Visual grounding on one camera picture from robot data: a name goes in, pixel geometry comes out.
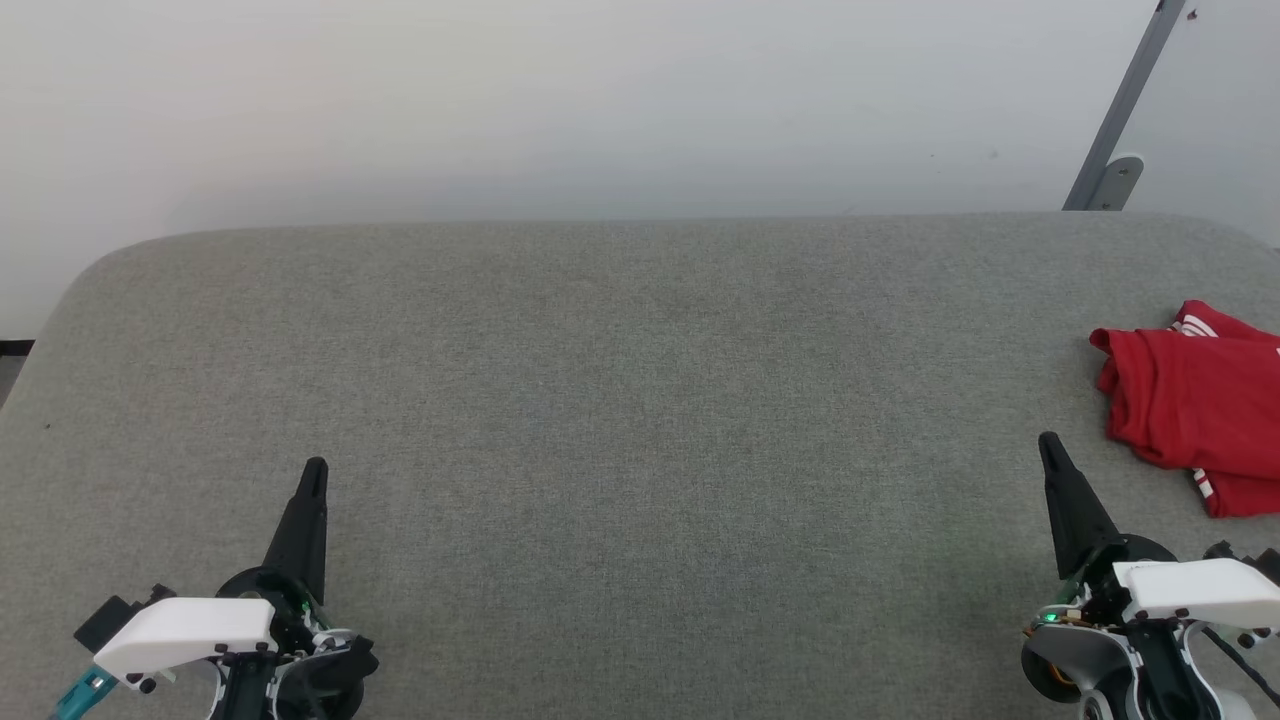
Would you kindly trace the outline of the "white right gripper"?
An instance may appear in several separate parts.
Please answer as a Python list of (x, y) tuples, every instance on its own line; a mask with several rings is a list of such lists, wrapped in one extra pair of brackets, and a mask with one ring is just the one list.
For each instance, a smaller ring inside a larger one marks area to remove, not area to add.
[(1183, 633), (1277, 630), (1277, 579), (1260, 560), (1147, 559), (1162, 546), (1123, 536), (1059, 434), (1038, 437), (1059, 597), (1039, 611), (1044, 661), (1185, 657)]

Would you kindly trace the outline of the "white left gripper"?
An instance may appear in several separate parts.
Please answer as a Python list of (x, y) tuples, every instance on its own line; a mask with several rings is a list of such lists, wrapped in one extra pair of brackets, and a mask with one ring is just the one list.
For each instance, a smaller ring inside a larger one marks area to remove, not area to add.
[(374, 643), (323, 612), (326, 571), (324, 457), (305, 464), (260, 568), (209, 597), (155, 585), (145, 602), (109, 598), (92, 616), (92, 702), (141, 694), (178, 667), (212, 673), (210, 719), (352, 719), (379, 667)]

